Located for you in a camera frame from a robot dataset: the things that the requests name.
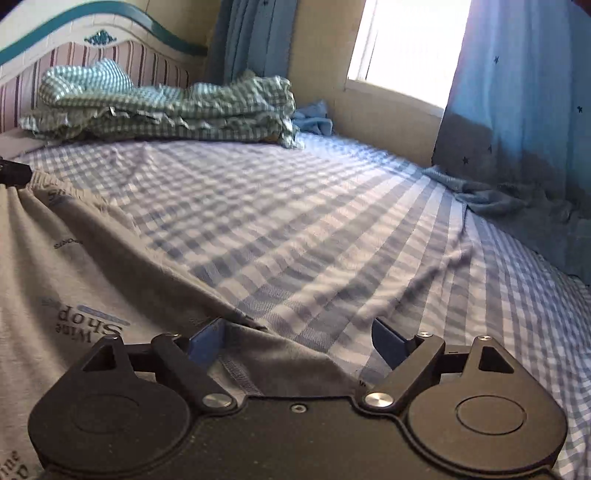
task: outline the curtain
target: curtain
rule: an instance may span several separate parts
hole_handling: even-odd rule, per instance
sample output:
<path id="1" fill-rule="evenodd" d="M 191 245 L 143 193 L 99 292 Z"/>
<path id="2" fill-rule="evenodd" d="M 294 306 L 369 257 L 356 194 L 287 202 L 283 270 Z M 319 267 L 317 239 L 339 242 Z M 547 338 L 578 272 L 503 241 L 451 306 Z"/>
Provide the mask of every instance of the curtain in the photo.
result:
<path id="1" fill-rule="evenodd" d="M 589 0 L 472 0 L 433 153 L 439 168 L 427 174 L 591 283 L 586 11 Z M 470 182 L 453 183 L 442 172 Z M 482 210 L 495 202 L 496 208 Z"/>
<path id="2" fill-rule="evenodd" d="M 297 0 L 222 0 L 207 81 L 230 83 L 247 69 L 287 77 L 296 7 Z"/>

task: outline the mattress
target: mattress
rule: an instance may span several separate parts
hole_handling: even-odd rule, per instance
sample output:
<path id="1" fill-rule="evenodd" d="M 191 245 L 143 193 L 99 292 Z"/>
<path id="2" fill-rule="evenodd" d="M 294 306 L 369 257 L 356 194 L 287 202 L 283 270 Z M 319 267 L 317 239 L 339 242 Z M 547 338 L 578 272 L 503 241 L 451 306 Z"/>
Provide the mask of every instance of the mattress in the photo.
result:
<path id="1" fill-rule="evenodd" d="M 565 478 L 591 477 L 591 297 L 421 169 L 343 138 L 305 150 L 195 141 L 21 157 L 101 194 L 232 304 L 369 384 L 377 316 L 468 345 L 499 339 L 565 409 Z"/>

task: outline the green gingham pillowcase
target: green gingham pillowcase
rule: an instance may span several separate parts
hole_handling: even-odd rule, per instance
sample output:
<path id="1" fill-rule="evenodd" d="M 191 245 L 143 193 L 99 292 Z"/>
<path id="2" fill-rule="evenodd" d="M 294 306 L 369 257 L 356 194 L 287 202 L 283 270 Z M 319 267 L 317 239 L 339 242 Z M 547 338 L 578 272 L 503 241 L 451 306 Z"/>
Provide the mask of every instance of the green gingham pillowcase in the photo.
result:
<path id="1" fill-rule="evenodd" d="M 112 60 L 93 67 L 54 67 L 39 98 L 46 107 L 21 118 L 21 128 L 45 138 L 70 139 L 82 131 L 102 138 L 184 137 L 301 146 L 291 123 L 291 84 L 253 74 L 228 86 L 135 88 Z"/>

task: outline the window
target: window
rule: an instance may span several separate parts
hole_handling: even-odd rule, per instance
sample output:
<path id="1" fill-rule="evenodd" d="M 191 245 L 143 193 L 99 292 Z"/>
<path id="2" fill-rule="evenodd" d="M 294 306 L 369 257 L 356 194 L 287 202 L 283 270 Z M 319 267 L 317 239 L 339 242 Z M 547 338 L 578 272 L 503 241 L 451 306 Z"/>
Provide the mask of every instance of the window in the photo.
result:
<path id="1" fill-rule="evenodd" d="M 382 87 L 443 114 L 470 0 L 367 0 L 347 88 Z"/>

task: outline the gray t-shirt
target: gray t-shirt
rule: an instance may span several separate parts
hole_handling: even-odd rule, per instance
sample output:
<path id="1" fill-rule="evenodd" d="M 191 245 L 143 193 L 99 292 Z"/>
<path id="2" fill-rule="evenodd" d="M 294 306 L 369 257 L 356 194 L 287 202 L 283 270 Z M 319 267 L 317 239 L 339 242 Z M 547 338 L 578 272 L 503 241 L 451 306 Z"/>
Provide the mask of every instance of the gray t-shirt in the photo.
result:
<path id="1" fill-rule="evenodd" d="M 35 172 L 0 184 L 0 480 L 34 478 L 31 409 L 99 338 L 149 343 L 228 320 L 211 376 L 237 397 L 347 395 L 356 382 L 328 356 L 276 336 L 150 250 L 119 208 Z"/>

